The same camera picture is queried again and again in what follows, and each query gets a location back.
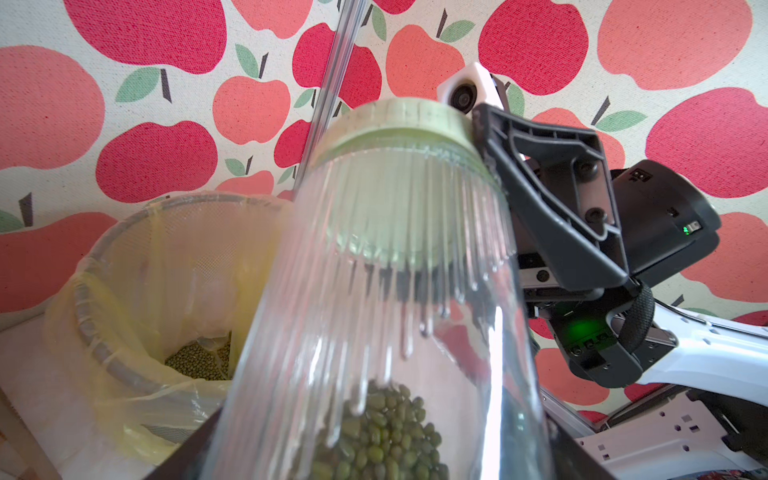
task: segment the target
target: green led light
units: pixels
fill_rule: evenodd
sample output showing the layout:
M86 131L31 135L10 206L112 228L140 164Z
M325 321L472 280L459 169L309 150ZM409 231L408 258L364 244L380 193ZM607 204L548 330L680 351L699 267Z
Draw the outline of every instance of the green led light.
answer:
M564 330L562 335L564 338L561 338L561 340L564 345L569 346L572 343L595 336L606 328L607 324L605 321L601 322L597 319L572 319Z

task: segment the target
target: camera lens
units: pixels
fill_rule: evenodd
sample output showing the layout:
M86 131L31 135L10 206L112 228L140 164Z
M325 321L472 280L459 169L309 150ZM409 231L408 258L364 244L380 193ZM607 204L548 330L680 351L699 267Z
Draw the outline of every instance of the camera lens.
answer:
M456 87L451 94L451 106L463 113L468 113L475 106L478 89L473 84L463 84Z

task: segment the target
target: plastic bag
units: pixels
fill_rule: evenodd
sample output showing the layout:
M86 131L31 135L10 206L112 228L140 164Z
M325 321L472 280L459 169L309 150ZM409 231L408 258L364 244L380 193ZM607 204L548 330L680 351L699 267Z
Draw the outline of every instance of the plastic bag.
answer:
M218 193L150 204L108 230L55 297L48 345L121 450L160 463L220 406L230 381L164 360L232 332L233 373L291 211Z

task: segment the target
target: round container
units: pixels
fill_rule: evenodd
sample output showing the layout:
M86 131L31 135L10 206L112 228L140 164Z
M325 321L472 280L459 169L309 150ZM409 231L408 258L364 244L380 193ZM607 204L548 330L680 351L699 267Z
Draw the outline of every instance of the round container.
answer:
M471 132L419 99L326 132L204 478L551 477L508 207Z
M291 207L220 193L163 200L81 261L47 312L48 335L118 444L162 462L221 406L231 381L192 379L164 360L229 332L239 355Z

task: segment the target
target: screw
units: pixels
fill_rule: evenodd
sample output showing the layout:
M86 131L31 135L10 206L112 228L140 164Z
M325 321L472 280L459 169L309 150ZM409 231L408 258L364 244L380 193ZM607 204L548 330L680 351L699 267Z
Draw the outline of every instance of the screw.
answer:
M574 170L579 180L588 182L598 175L598 164L589 160L579 160L574 164Z
M593 207L587 210L587 214L584 215L584 218L588 223L601 223L607 218L607 215L602 208Z

